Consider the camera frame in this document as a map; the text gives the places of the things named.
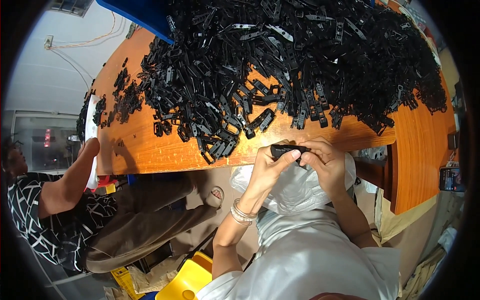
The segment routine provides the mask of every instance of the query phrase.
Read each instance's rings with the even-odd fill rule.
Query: hands holding black part
[[[291,145],[289,140],[258,149],[250,183],[245,194],[263,203],[282,171],[297,161],[310,165],[318,175],[320,187],[332,198],[345,193],[345,154],[323,137]]]

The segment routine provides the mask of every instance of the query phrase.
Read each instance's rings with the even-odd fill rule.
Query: foot
[[[214,207],[218,210],[222,207],[223,198],[224,198],[223,190],[215,186],[212,188],[212,191],[208,194],[204,202],[206,205]]]
[[[197,185],[195,183],[192,183],[192,194],[194,195],[198,194]]]

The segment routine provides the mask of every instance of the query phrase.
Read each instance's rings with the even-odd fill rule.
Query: phone screen
[[[465,186],[461,183],[461,179],[459,167],[440,168],[439,189],[448,192],[465,192]]]

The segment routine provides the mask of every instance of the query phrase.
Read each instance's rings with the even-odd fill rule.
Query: orange cable
[[[113,16],[113,26],[112,26],[112,29],[110,30],[109,33],[107,33],[107,34],[105,34],[105,35],[102,35],[102,36],[98,36],[98,37],[96,37],[96,38],[94,38],[94,39],[91,39],[91,40],[89,40],[89,41],[86,41],[86,42],[84,42],[84,43],[73,44],[73,45],[65,45],[65,46],[52,46],[52,47],[47,48],[47,49],[58,49],[58,48],[68,48],[68,47],[82,46],[82,45],[91,43],[91,42],[93,42],[93,41],[96,41],[96,40],[98,40],[99,38],[103,38],[103,37],[105,37],[105,36],[111,35],[112,32],[113,32],[113,29],[115,28],[115,21],[116,21],[116,19],[115,19],[115,14],[114,14],[113,12],[111,12],[111,13],[112,13],[112,16]]]

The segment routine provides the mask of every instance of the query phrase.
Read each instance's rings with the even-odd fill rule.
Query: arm
[[[38,202],[39,219],[71,210],[77,205],[90,177],[93,159],[99,151],[98,139],[89,139],[62,178],[43,184]]]
[[[300,143],[312,149],[302,154],[300,165],[309,164],[318,175],[318,183],[332,200],[342,231],[359,248],[378,247],[363,212],[345,190],[345,154],[323,137]]]
[[[247,214],[257,214],[282,170],[299,157],[300,151],[293,150],[274,161],[270,146],[258,149],[252,176],[245,193],[240,198],[238,209]],[[223,219],[213,239],[212,279],[228,272],[242,271],[237,244],[247,228],[248,224],[239,224],[231,213]]]
[[[343,233],[359,248],[378,247],[378,244],[372,238],[367,218],[353,203],[345,188],[344,191],[344,193],[331,198]]]

